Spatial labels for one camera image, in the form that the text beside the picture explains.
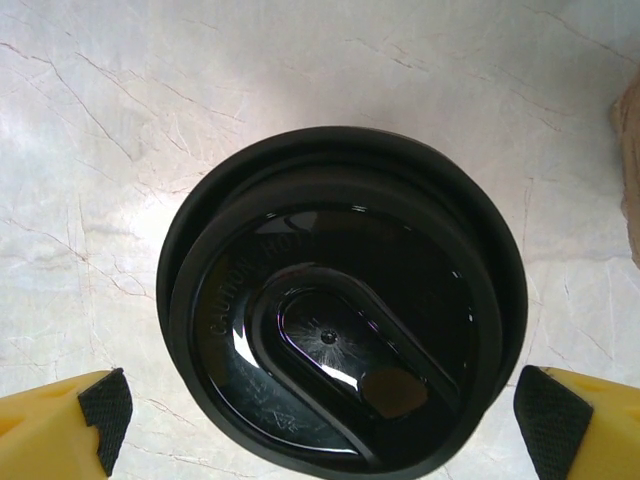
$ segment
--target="marble surface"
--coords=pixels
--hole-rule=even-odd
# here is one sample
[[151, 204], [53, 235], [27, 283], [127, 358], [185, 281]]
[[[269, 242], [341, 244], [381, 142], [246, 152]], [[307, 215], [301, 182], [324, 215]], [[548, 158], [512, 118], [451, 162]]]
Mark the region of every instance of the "marble surface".
[[[528, 272], [519, 368], [640, 386], [640, 272], [607, 118], [640, 63], [640, 3], [481, 3], [3, 0], [0, 396], [122, 366], [135, 412], [113, 478], [302, 478], [198, 410], [154, 281], [206, 172], [325, 124], [429, 143], [495, 201]], [[535, 478], [513, 381], [430, 478]]]

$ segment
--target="white marble countertop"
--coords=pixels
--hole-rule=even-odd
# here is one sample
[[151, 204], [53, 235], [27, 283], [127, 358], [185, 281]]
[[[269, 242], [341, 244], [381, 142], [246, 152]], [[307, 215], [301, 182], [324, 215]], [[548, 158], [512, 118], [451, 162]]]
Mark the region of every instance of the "white marble countertop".
[[[199, 411], [154, 282], [169, 222], [206, 172], [325, 124], [424, 141], [495, 201], [528, 272], [518, 372], [640, 386], [640, 271], [608, 123], [640, 63], [638, 25], [631, 0], [4, 0], [0, 396], [121, 366], [135, 412], [113, 478], [302, 478]], [[513, 381], [430, 478], [535, 478]]]

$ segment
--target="black grip pad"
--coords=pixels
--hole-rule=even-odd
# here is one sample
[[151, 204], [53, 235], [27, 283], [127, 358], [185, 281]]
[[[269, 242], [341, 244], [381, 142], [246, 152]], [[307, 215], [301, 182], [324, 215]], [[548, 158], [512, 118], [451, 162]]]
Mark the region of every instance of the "black grip pad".
[[79, 394], [78, 401], [87, 425], [98, 429], [98, 458], [110, 477], [133, 413], [131, 392], [122, 369], [111, 371]]
[[571, 470], [593, 408], [544, 370], [526, 366], [513, 407], [540, 480], [564, 480]]

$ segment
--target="black mug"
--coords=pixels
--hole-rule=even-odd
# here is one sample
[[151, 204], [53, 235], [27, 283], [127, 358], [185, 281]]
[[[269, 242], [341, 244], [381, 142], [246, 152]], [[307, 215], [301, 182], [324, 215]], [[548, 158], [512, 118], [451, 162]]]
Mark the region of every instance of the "black mug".
[[165, 343], [244, 448], [327, 479], [413, 479], [467, 441], [524, 339], [522, 261], [442, 154], [353, 127], [221, 163], [164, 243]]

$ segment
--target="travel mug lid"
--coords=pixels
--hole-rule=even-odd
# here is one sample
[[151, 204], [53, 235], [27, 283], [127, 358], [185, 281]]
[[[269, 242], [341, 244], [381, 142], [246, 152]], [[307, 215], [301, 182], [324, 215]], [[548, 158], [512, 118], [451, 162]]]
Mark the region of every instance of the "travel mug lid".
[[200, 201], [209, 218], [163, 322], [172, 358], [209, 417], [271, 461], [325, 478], [423, 475], [513, 368], [485, 245], [455, 201], [381, 170], [375, 151], [282, 157]]

